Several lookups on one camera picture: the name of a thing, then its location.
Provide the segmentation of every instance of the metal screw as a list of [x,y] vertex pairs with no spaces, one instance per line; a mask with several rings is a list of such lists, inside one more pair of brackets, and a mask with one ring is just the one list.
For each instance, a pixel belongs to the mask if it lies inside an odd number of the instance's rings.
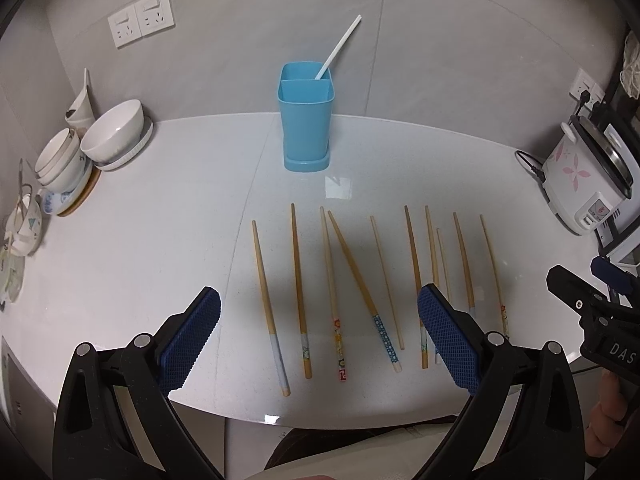
[[78,348],[76,348],[76,354],[78,354],[79,356],[87,355],[90,349],[91,347],[88,345],[88,343],[79,344]]
[[487,335],[487,340],[494,346],[500,346],[504,343],[504,336],[499,332],[491,332]]
[[149,343],[151,343],[151,336],[149,334],[137,335],[136,338],[133,340],[133,344],[138,348],[144,348]]
[[560,346],[560,343],[557,343],[556,341],[549,341],[546,347],[549,348],[549,351],[552,354],[558,355],[562,352],[562,347]]

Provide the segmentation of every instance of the wall socket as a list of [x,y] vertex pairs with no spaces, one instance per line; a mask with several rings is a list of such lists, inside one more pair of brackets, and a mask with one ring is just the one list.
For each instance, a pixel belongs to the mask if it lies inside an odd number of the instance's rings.
[[169,0],[140,0],[108,17],[116,47],[174,25]]
[[604,91],[600,86],[598,86],[593,77],[587,74],[583,69],[579,69],[575,76],[574,83],[571,85],[569,90],[569,95],[577,101],[580,101],[580,94],[584,90],[588,90],[591,94],[591,99],[589,99],[584,107],[587,108],[587,110],[593,110],[593,105],[604,99]]
[[134,4],[143,36],[174,24],[169,0],[140,0]]
[[107,20],[113,36],[113,43],[118,47],[142,37],[136,9],[133,5],[112,14]]

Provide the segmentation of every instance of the white countertop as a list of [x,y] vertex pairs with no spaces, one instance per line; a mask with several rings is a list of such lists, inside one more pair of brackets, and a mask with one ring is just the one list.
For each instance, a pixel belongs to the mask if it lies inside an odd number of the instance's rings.
[[[466,390],[444,364],[420,366],[420,333],[405,204],[422,282],[431,281],[424,206],[442,229],[452,301],[466,309],[452,219],[458,212],[470,259],[478,322],[500,330],[479,214],[492,234],[511,341],[562,344],[572,360],[578,317],[546,290],[561,264],[601,290],[589,264],[596,238],[571,234],[549,211],[513,149],[462,134],[393,121],[335,116],[332,161],[320,173],[282,165],[277,114],[166,121],[132,163],[101,176],[86,202],[53,218],[28,258],[16,304],[0,330],[24,368],[57,403],[76,345],[126,345],[155,332],[209,285],[222,318],[186,384],[171,398],[232,418],[298,428],[389,426],[457,412]],[[313,378],[303,373],[292,266],[290,203],[296,203]],[[322,253],[319,207],[334,212],[402,363],[396,373],[329,225],[348,380],[341,383]],[[376,216],[406,349],[400,351],[369,215]],[[274,318],[289,377],[283,397],[260,300],[251,220],[255,219]],[[440,269],[444,290],[444,277]]]

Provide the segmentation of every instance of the wooden coaster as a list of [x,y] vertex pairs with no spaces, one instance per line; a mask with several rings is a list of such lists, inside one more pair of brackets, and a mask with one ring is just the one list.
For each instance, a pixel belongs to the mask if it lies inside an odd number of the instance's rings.
[[98,179],[100,178],[101,174],[102,172],[94,166],[94,168],[91,170],[91,176],[89,177],[89,180],[87,181],[86,186],[84,186],[82,193],[80,193],[76,201],[73,202],[68,209],[65,209],[58,216],[69,216],[73,211],[78,209],[82,205],[82,202],[84,202],[86,198],[94,190],[95,183],[98,182]]

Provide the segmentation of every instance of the wall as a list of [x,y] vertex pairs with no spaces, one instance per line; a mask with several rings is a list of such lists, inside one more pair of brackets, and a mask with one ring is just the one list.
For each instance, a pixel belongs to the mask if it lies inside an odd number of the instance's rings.
[[288,60],[333,67],[343,114],[429,124],[538,153],[574,106],[578,66],[606,84],[622,44],[610,0],[171,0],[175,27],[116,49],[106,17],[135,0],[49,0],[76,91],[99,110],[137,97],[156,119],[277,110]]
[[35,165],[73,98],[44,0],[25,0],[0,39],[0,218],[17,199],[18,161]]

